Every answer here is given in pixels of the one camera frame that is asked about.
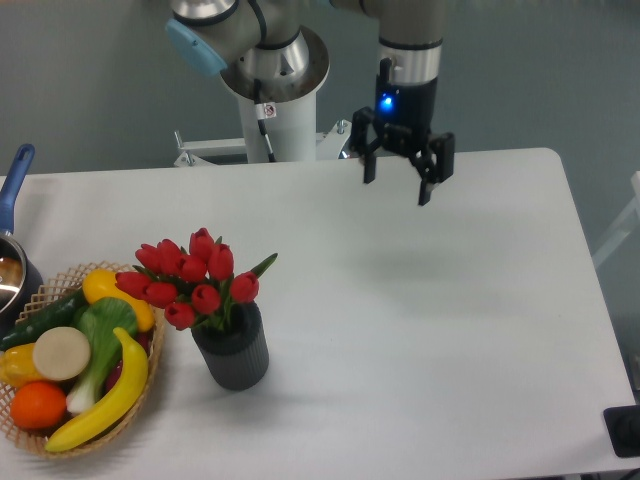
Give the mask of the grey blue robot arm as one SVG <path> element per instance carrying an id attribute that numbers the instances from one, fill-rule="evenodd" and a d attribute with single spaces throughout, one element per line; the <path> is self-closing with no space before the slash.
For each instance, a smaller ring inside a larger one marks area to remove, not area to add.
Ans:
<path id="1" fill-rule="evenodd" d="M 339 8 L 375 19 L 379 58 L 374 103 L 343 125 L 316 129 L 316 94 L 329 73 L 322 39 L 300 20 L 296 1 L 175 1 L 166 33 L 205 76 L 220 76 L 235 95 L 252 163 L 354 155 L 364 179 L 376 176 L 376 153 L 410 161 L 419 200 L 454 170 L 455 138 L 431 120 L 443 42 L 441 1 L 342 1 Z"/>

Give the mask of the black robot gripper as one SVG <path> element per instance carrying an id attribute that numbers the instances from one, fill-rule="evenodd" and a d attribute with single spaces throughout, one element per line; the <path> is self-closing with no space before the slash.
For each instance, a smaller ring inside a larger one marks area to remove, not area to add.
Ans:
<path id="1" fill-rule="evenodd" d="M 363 182 L 376 179 L 376 150 L 409 155 L 420 176 L 418 205 L 425 206 L 433 190 L 454 173 L 455 135 L 431 136 L 438 79 L 426 83 L 392 82 L 392 60 L 383 58 L 376 77 L 375 112 L 369 107 L 352 117 L 349 149 L 364 165 Z"/>

